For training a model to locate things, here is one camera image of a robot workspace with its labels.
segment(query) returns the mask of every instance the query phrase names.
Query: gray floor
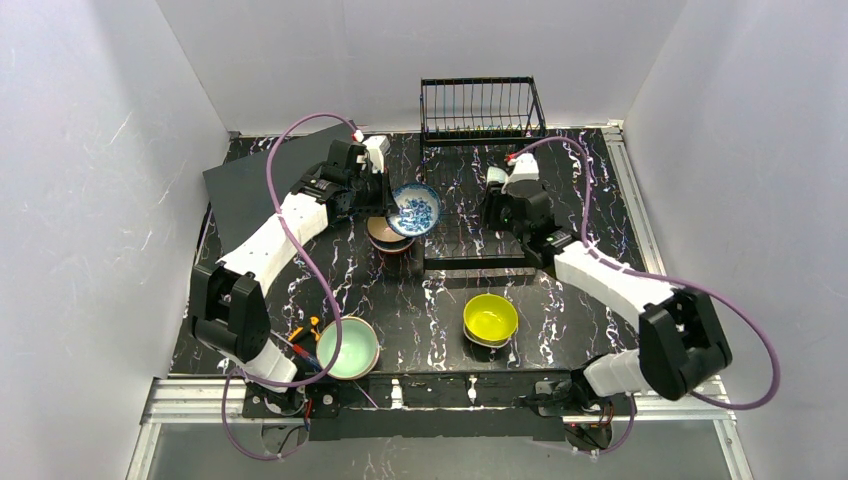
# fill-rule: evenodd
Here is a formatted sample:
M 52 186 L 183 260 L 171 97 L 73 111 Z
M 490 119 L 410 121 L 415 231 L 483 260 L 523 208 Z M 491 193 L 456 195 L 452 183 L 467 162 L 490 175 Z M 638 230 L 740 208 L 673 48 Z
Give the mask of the gray floor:
M 262 451 L 259 426 L 234 428 L 245 446 Z M 150 475 L 181 480 L 616 477 L 715 480 L 730 475 L 712 421 L 637 422 L 626 446 L 597 462 L 523 438 L 401 437 L 314 442 L 282 463 L 258 462 L 233 449 L 221 425 L 170 424 L 162 427 Z

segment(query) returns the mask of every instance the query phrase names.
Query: marble tabletop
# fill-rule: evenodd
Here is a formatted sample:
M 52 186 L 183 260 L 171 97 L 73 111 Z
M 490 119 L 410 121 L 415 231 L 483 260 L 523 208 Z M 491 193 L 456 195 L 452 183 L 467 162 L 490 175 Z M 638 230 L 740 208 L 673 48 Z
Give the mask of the marble tabletop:
M 589 230 L 598 239 L 598 247 L 642 269 L 601 129 L 551 134 L 566 134 L 579 141 L 593 157 L 596 188 Z M 427 148 L 422 160 L 418 134 L 391 134 L 390 140 L 387 165 L 392 185 L 424 181 L 434 186 L 446 208 L 443 228 L 417 240 L 412 251 L 400 255 L 386 255 L 371 246 L 364 218 L 335 224 L 306 245 L 333 287 L 342 313 L 365 319 L 377 332 L 381 352 L 375 371 L 569 369 L 598 354 L 636 346 L 635 332 L 627 322 L 586 293 L 544 273 L 528 269 L 424 270 L 423 255 L 515 251 L 517 247 L 508 234 L 483 232 L 476 228 L 475 218 L 482 188 L 475 188 L 474 182 L 482 185 L 486 166 L 502 164 L 507 150 L 486 146 Z M 270 148 L 272 141 L 273 137 L 234 140 L 226 161 Z M 584 181 L 577 157 L 560 145 L 539 148 L 536 156 L 540 178 L 551 192 L 558 220 L 577 229 Z M 213 263 L 223 254 L 214 212 L 207 215 L 202 228 L 197 261 Z M 518 332 L 497 351 L 470 344 L 462 333 L 465 303 L 485 292 L 505 296 L 519 312 Z M 311 316 L 321 318 L 322 326 L 332 317 L 321 287 L 299 258 L 277 277 L 266 304 L 272 330 L 282 335 L 305 324 Z M 221 374 L 229 368 L 226 359 L 191 338 L 183 325 L 171 374 Z

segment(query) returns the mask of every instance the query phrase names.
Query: white wall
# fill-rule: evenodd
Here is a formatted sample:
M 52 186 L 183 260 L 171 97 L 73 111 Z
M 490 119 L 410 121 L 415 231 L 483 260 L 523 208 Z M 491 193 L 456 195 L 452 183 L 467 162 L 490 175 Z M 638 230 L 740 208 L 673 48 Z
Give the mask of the white wall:
M 690 1 L 625 122 L 669 270 L 732 293 L 781 355 L 776 399 L 739 414 L 757 478 L 848 472 L 846 46 L 844 2 Z M 765 352 L 723 320 L 729 393 L 758 398 Z
M 0 2 L 0 464 L 123 478 L 227 136 L 153 0 Z
M 422 77 L 534 75 L 549 123 L 624 118 L 685 3 L 158 1 L 224 125 L 243 133 L 319 110 L 417 130 Z

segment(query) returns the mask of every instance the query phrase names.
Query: blue and white bowl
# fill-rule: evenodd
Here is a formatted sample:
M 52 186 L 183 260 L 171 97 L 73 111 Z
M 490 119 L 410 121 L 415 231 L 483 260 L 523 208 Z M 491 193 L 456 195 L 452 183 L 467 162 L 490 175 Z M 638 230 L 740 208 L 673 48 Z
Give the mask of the blue and white bowl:
M 389 228 L 404 237 L 418 237 L 428 233 L 439 223 L 440 201 L 435 190 L 423 183 L 408 183 L 397 188 L 392 195 L 400 213 L 386 218 Z

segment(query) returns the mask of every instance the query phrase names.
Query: bowl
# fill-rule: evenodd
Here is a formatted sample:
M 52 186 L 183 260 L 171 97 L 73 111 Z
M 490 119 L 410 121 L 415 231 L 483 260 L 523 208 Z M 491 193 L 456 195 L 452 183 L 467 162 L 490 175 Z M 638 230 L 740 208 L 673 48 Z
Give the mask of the bowl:
M 462 321 L 472 342 L 500 348 L 518 330 L 518 312 L 500 295 L 484 293 L 465 304 Z
M 371 217 L 365 222 L 365 227 L 368 230 L 368 235 L 374 240 L 387 243 L 406 240 L 406 237 L 398 235 L 389 227 L 386 217 Z
M 414 238 L 405 238 L 399 242 L 381 242 L 371 235 L 368 236 L 368 240 L 371 242 L 371 245 L 374 245 L 374 248 L 383 252 L 383 253 L 401 253 L 405 252 L 409 247 L 415 243 Z
M 365 320 L 359 317 L 342 317 L 342 348 L 339 358 L 327 375 L 338 380 L 355 380 L 364 377 L 377 364 L 380 345 L 377 334 Z M 336 349 L 336 322 L 330 323 L 321 332 L 315 347 L 321 368 L 327 366 Z
M 400 213 L 389 215 L 386 221 L 398 235 L 418 237 L 430 232 L 439 223 L 439 195 L 427 185 L 408 183 L 397 188 L 392 195 Z

